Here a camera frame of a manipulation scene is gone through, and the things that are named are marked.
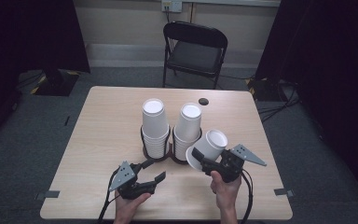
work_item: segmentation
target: black equipment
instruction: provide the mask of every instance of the black equipment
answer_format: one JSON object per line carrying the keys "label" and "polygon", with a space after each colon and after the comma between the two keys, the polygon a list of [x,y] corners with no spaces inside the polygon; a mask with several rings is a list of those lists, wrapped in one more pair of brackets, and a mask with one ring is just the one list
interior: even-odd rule
{"label": "black equipment", "polygon": [[[242,175],[249,190],[248,208],[246,209],[245,215],[241,221],[241,224],[245,223],[251,213],[253,205],[253,181],[250,175],[245,170],[243,170],[242,166],[245,161],[251,161],[262,166],[267,166],[267,164],[259,159],[252,151],[241,144],[238,144],[231,150],[223,150],[220,154],[222,157],[220,162],[205,158],[204,155],[195,147],[193,148],[191,155],[200,162],[202,166],[202,172],[204,172],[206,175],[211,175],[211,171],[215,170],[222,176],[223,181],[226,183],[232,182],[236,180],[238,176]],[[251,182],[249,182],[242,171],[245,171],[248,174]]]}
{"label": "black equipment", "polygon": [[[108,191],[106,193],[103,209],[98,217],[98,223],[102,223],[107,206],[117,197],[121,196],[123,199],[133,200],[138,198],[143,193],[154,194],[157,184],[165,179],[165,171],[156,176],[154,181],[142,184],[136,182],[141,168],[145,169],[153,163],[154,160],[147,160],[138,164],[128,164],[127,161],[123,161],[123,163],[112,173],[110,177]],[[109,201],[110,192],[115,189],[117,189],[119,195]]]}

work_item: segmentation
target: hand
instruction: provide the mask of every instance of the hand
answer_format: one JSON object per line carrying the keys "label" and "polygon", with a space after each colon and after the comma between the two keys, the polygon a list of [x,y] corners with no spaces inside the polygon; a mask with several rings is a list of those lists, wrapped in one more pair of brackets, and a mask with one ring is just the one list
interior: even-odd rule
{"label": "hand", "polygon": [[150,198],[150,193],[141,194],[134,200],[123,199],[121,197],[116,198],[116,217],[114,224],[128,224],[131,222],[133,216],[135,216],[136,209],[141,203],[144,203]]}
{"label": "hand", "polygon": [[230,183],[225,183],[217,171],[211,171],[212,192],[216,194],[216,205],[220,209],[221,223],[237,224],[235,201],[241,185],[241,176]]}

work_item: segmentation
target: wooden tabletop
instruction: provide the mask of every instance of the wooden tabletop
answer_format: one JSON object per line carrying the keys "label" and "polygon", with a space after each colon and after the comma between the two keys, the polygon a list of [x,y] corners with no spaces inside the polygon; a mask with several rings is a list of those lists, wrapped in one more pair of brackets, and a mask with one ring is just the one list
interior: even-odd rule
{"label": "wooden tabletop", "polygon": [[[254,204],[249,219],[287,220],[292,209],[286,196],[276,196],[282,181],[269,142],[258,116],[252,95],[247,91],[206,91],[154,88],[93,87],[83,106],[62,161],[49,190],[58,190],[58,198],[46,198],[42,218],[97,219],[103,207],[111,174],[123,161],[146,160],[140,136],[142,105],[158,98],[168,121],[174,127],[185,103],[201,105],[204,133],[217,129],[227,136],[227,149],[241,143],[267,166],[244,164],[254,181]],[[166,171],[156,193],[143,203],[135,220],[217,220],[219,210],[210,189],[211,177],[189,165],[171,159],[155,162],[138,174],[138,182],[154,180]],[[248,204],[245,181],[237,198],[238,219]],[[105,219],[114,219],[115,203],[106,210]]]}

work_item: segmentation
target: white paper cup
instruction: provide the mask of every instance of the white paper cup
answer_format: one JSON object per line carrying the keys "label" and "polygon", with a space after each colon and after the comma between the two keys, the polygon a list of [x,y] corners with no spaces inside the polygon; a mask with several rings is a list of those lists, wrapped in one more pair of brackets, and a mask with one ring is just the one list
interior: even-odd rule
{"label": "white paper cup", "polygon": [[226,136],[216,130],[210,130],[205,135],[203,135],[200,140],[198,140],[193,146],[189,147],[186,151],[186,159],[188,164],[196,170],[201,171],[202,166],[196,158],[193,157],[192,152],[194,147],[196,147],[199,152],[201,152],[205,158],[216,161],[216,159],[220,156],[222,151],[227,146],[227,138]]}
{"label": "white paper cup", "polygon": [[159,99],[144,102],[142,130],[149,138],[160,138],[169,130],[164,104]]}
{"label": "white paper cup", "polygon": [[193,146],[194,143],[197,142],[197,140],[200,138],[200,131],[197,135],[197,138],[193,141],[184,141],[182,139],[180,139],[178,136],[176,136],[175,134],[175,128],[173,128],[173,136],[174,136],[174,156],[176,157],[176,159],[180,160],[180,161],[186,161],[186,151],[189,147]]}
{"label": "white paper cup", "polygon": [[167,131],[163,136],[160,138],[148,138],[144,135],[144,144],[147,151],[147,154],[155,155],[153,158],[157,158],[159,154],[162,154],[164,151],[165,143],[167,141],[167,136],[169,131]]}
{"label": "white paper cup", "polygon": [[144,140],[147,140],[149,142],[160,142],[162,140],[165,140],[165,138],[167,138],[168,134],[170,133],[170,127],[168,126],[167,132],[165,134],[163,134],[161,137],[158,138],[152,138],[146,135],[146,133],[144,132],[144,127],[142,127],[142,135],[144,136]]}
{"label": "white paper cup", "polygon": [[164,155],[164,149],[165,149],[165,147],[167,147],[167,148],[166,148],[166,151],[165,151],[165,154],[168,153],[168,151],[169,151],[169,145],[170,145],[169,141],[167,141],[167,144],[165,144],[165,142],[164,142],[164,144],[162,144],[162,145],[159,146],[159,147],[150,146],[150,145],[148,145],[147,143],[145,143],[147,155],[148,155],[149,157],[153,158],[153,159],[160,159],[160,158],[162,158],[162,157],[165,156],[165,155]]}
{"label": "white paper cup", "polygon": [[178,122],[175,126],[176,135],[184,141],[194,141],[199,137],[200,124],[200,107],[193,103],[187,103],[182,106]]}

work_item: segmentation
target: stacked paper cups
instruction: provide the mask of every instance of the stacked paper cups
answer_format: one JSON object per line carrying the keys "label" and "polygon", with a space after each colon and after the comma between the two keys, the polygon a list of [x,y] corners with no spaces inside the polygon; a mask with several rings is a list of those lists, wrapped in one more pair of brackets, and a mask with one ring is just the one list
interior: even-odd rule
{"label": "stacked paper cups", "polygon": [[198,105],[188,103],[182,106],[179,119],[173,128],[174,157],[186,161],[186,151],[200,138],[201,109]]}
{"label": "stacked paper cups", "polygon": [[170,125],[165,114],[164,104],[159,99],[148,99],[143,105],[142,135],[149,157],[160,159],[168,153],[167,137]]}

